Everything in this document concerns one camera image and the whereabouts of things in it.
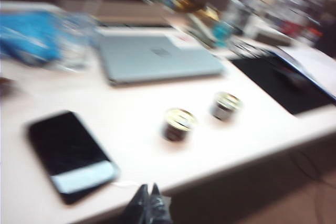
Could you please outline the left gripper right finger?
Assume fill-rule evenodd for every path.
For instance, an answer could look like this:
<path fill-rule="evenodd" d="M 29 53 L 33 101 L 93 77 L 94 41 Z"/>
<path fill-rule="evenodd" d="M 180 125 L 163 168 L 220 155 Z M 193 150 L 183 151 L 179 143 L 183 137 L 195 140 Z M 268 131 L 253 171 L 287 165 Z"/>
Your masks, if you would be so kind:
<path fill-rule="evenodd" d="M 157 184 L 154 183 L 149 197 L 148 223 L 171 223 L 170 204 L 171 197 L 162 195 Z"/>

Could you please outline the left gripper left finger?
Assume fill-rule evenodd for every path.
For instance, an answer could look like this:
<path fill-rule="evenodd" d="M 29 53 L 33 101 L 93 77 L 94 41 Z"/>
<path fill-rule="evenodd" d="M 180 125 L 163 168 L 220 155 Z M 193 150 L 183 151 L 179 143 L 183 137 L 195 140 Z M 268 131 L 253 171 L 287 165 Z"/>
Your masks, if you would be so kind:
<path fill-rule="evenodd" d="M 143 184 L 136 191 L 129 203 L 127 223 L 144 223 L 148 197 L 148 185 Z"/>

